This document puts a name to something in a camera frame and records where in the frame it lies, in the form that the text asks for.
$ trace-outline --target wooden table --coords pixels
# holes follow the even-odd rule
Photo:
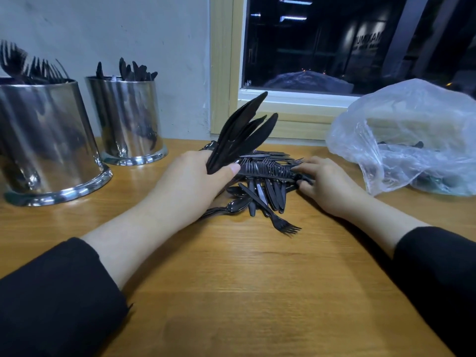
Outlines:
[[[19,208],[0,202],[0,277],[60,241],[81,236],[144,198],[174,157],[205,142],[166,140],[170,154],[140,167],[111,167],[102,189],[72,202]],[[355,165],[326,148],[265,145],[298,158]],[[476,198],[410,188],[379,196],[425,222],[475,239]],[[171,238],[128,283],[127,323],[102,356],[451,356],[402,292],[355,238],[296,192],[288,238],[257,213],[218,216]]]

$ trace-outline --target black sleeve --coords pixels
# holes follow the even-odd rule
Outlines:
[[[0,280],[0,356],[92,356],[127,313],[96,251],[72,238]]]
[[[396,246],[397,282],[457,356],[476,356],[476,243],[436,227],[416,228]]]

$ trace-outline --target stainless steel cutlery holder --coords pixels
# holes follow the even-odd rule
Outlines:
[[[167,155],[160,136],[154,81],[87,77],[86,83],[102,128],[101,156],[106,163],[141,165]]]
[[[73,200],[111,179],[76,81],[18,85],[0,78],[0,168],[5,198],[18,206]]]

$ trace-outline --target forearm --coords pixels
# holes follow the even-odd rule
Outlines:
[[[142,262],[179,227],[166,201],[149,196],[135,207],[84,235],[82,239],[99,254],[99,259],[119,288]]]
[[[369,195],[354,203],[343,218],[371,237],[390,258],[405,234],[417,227],[429,226]]]

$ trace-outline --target window frame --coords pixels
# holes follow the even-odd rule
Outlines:
[[[211,133],[262,90],[240,88],[247,0],[210,0]],[[279,113],[272,137],[323,140],[358,96],[269,90],[256,117]]]

